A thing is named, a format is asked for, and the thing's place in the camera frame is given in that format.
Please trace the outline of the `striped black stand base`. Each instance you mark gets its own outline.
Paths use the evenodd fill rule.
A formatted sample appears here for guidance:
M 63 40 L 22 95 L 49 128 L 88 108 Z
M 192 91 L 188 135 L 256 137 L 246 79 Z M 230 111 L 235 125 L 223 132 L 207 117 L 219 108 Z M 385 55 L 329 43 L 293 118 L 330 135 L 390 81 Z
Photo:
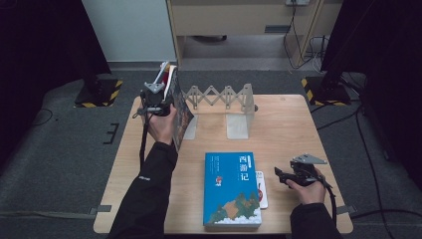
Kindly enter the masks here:
M 347 106 L 351 103 L 346 89 L 339 83 L 326 81 L 324 77 L 305 77 L 301 83 L 312 106 Z
M 89 88 L 84 85 L 75 99 L 76 108 L 110 107 L 122 86 L 122 80 L 98 80 L 98 83 Z

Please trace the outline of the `black curtain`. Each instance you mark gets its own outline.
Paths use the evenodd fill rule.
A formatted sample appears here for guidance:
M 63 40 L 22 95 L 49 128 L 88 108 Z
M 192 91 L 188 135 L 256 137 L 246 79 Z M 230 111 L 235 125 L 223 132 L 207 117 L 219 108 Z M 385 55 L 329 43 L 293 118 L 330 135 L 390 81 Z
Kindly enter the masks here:
M 0 0 L 0 170 L 46 92 L 108 71 L 82 0 Z
M 343 0 L 322 68 L 362 73 L 389 158 L 422 187 L 422 0 Z

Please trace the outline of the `wooden cabinet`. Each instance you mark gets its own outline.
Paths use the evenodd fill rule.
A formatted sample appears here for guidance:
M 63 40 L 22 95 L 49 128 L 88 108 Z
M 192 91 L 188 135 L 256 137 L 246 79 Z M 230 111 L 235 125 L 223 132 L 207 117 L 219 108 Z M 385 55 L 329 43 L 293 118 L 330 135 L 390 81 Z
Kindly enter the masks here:
M 188 36 L 283 34 L 293 63 L 305 61 L 311 39 L 331 34 L 343 0 L 166 0 L 176 59 L 183 59 Z

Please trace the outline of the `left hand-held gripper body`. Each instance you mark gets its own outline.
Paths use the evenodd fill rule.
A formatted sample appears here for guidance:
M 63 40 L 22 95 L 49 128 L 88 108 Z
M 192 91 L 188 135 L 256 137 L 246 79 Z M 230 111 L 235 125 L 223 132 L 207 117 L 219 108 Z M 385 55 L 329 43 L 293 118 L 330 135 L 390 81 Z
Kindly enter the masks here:
M 164 83 L 145 83 L 139 96 L 142 108 L 133 115 L 135 118 L 148 114 L 166 117 L 170 114 L 173 99 L 167 95 L 167 86 Z

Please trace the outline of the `person's right hand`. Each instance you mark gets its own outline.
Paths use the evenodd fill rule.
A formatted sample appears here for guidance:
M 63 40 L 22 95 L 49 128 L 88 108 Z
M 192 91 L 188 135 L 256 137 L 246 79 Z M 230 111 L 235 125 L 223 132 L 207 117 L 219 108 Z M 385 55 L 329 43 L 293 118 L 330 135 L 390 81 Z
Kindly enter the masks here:
M 300 186 L 288 179 L 287 184 L 298 196 L 302 205 L 324 203 L 325 187 L 321 182 L 316 181 L 308 186 Z

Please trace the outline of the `person's left hand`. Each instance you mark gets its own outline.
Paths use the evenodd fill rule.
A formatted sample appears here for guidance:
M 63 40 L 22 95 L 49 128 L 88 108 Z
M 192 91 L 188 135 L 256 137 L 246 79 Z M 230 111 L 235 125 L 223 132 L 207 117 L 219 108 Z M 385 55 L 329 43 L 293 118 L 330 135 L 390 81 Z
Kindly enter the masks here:
M 174 134 L 174 121 L 177 114 L 177 109 L 174 105 L 170 106 L 170 112 L 165 117 L 148 114 L 148 133 L 155 141 L 162 142 L 168 145 L 172 144 Z

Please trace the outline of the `blue book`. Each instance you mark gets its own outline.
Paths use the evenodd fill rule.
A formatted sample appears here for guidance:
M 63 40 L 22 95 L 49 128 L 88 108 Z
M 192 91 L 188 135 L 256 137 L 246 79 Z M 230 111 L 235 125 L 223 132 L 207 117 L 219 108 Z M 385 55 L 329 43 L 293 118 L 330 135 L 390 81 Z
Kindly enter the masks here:
M 206 152 L 203 225 L 207 228 L 259 228 L 259 188 L 252 152 Z

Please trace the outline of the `expandable metal book rack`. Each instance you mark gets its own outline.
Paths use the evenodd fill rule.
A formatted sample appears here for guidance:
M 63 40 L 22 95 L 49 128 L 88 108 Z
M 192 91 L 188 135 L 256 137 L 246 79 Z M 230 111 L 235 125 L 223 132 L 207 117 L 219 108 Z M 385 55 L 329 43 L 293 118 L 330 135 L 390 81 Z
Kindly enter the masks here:
M 201 103 L 206 103 L 209 107 L 223 106 L 228 139 L 250 137 L 252 122 L 258 110 L 251 84 L 245 84 L 239 92 L 231 86 L 225 86 L 221 92 L 213 86 L 209 86 L 205 91 L 192 86 L 183 96 L 196 111 Z

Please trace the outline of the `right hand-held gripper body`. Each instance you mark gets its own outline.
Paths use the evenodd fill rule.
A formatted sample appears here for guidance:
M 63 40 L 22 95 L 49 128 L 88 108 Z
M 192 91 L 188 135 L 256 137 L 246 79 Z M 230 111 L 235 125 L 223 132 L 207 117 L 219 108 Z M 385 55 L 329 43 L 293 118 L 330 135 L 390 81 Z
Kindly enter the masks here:
M 316 164 L 327 164 L 327 161 L 308 153 L 296 156 L 291 160 L 291 168 L 297 178 L 297 184 L 308 186 L 321 180 L 315 168 Z

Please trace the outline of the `white book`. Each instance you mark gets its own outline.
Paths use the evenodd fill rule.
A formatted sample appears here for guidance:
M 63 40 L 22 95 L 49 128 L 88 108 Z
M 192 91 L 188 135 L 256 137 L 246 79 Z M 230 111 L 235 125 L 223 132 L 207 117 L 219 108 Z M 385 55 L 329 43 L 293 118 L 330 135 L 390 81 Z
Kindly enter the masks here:
M 256 180 L 257 180 L 260 208 L 267 209 L 269 206 L 269 203 L 268 203 L 268 197 L 267 197 L 265 175 L 263 171 L 256 172 Z

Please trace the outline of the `white panel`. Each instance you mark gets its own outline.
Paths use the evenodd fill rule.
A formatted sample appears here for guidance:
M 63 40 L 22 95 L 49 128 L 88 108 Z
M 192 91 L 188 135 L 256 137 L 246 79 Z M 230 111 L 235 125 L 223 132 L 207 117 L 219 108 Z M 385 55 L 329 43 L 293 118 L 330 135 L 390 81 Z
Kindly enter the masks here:
M 108 62 L 175 61 L 166 0 L 82 0 Z

